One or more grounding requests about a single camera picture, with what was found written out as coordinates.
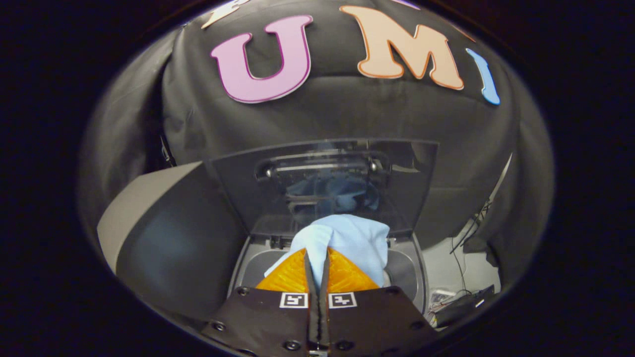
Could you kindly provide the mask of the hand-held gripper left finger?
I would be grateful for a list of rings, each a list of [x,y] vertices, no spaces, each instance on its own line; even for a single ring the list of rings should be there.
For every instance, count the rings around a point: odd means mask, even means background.
[[[299,249],[254,287],[236,287],[202,334],[238,354],[320,349],[320,302],[308,254]]]

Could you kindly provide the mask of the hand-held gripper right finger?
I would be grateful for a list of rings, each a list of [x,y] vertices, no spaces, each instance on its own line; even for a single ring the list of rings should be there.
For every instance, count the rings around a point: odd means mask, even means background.
[[[400,287],[379,287],[333,248],[324,269],[320,322],[330,354],[417,354],[438,338]]]

